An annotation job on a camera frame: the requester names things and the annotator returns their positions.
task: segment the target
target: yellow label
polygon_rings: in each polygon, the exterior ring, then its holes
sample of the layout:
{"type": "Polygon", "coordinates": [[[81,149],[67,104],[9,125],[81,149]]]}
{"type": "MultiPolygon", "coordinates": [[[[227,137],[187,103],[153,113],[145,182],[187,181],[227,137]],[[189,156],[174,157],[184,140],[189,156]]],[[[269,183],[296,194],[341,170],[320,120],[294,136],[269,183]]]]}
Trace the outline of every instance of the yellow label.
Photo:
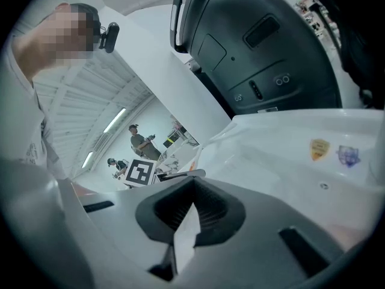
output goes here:
{"type": "Polygon", "coordinates": [[[322,139],[313,139],[310,142],[310,155],[313,161],[324,158],[329,151],[330,143],[322,139]]]}

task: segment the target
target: ear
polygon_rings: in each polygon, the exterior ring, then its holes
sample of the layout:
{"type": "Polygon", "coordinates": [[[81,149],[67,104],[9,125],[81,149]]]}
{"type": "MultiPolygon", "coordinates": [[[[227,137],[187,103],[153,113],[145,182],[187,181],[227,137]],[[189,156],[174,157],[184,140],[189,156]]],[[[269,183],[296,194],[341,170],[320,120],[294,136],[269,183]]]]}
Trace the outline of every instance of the ear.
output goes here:
{"type": "Polygon", "coordinates": [[[55,10],[60,10],[62,8],[67,7],[68,5],[69,5],[68,3],[63,2],[63,3],[59,4],[57,7],[55,7],[55,10]]]}

